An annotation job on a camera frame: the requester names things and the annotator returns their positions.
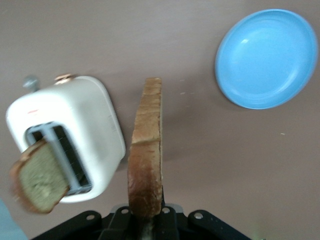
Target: white toaster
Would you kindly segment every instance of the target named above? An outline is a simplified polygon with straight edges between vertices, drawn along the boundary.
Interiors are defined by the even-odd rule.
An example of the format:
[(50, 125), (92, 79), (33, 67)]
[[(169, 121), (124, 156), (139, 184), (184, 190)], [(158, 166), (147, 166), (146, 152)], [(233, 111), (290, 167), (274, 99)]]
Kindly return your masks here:
[(126, 152), (103, 84), (90, 76), (68, 80), (20, 97), (6, 112), (21, 152), (42, 138), (53, 147), (70, 185), (62, 203), (100, 195)]

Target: blue bowl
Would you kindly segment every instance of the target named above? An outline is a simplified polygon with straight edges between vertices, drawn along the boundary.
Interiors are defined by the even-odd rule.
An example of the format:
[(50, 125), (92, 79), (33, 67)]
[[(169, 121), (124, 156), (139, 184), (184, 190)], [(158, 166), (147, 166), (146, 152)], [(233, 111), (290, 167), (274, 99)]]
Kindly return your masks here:
[(279, 106), (311, 78), (317, 37), (300, 15), (283, 9), (253, 13), (223, 38), (215, 60), (218, 85), (233, 103), (248, 109)]

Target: bread slice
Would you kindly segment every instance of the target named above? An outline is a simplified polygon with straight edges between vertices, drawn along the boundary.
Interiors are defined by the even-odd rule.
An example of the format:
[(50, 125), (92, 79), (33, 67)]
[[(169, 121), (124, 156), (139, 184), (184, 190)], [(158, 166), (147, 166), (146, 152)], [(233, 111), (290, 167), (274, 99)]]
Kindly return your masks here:
[(22, 153), (10, 176), (14, 194), (35, 213), (50, 213), (70, 189), (52, 147), (44, 139)]
[(128, 159), (129, 207), (151, 219), (162, 208), (162, 81), (148, 78), (136, 112)]

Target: bread crust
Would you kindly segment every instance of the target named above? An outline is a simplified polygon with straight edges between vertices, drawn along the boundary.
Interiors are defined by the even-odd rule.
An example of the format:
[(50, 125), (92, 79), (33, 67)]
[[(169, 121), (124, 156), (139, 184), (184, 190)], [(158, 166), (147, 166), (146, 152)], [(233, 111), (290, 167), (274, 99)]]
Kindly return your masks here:
[[(20, 181), (19, 175), (20, 175), (21, 169), (31, 159), (32, 155), (36, 151), (38, 151), (40, 148), (44, 147), (45, 144), (47, 144), (47, 142), (44, 139), (42, 139), (40, 141), (37, 141), (35, 144), (30, 146), (29, 148), (27, 148), (27, 150), (21, 154), (20, 159), (13, 164), (9, 172), (13, 182), (12, 192), (14, 194), (15, 200), (18, 200), (25, 210), (29, 212), (37, 213), (37, 214), (49, 214), (50, 212), (52, 212), (54, 207), (60, 202), (60, 200), (64, 197), (62, 196), (61, 199), (59, 199), (59, 201), (55, 202), (51, 209), (47, 211), (40, 210), (36, 206), (34, 206), (34, 204), (27, 197), (27, 195), (24, 192), (22, 183)], [(66, 188), (64, 195), (66, 195), (68, 191), (69, 191), (69, 188)]]
[(161, 86), (160, 78), (145, 82), (128, 158), (129, 206), (141, 219), (151, 219), (162, 209)]

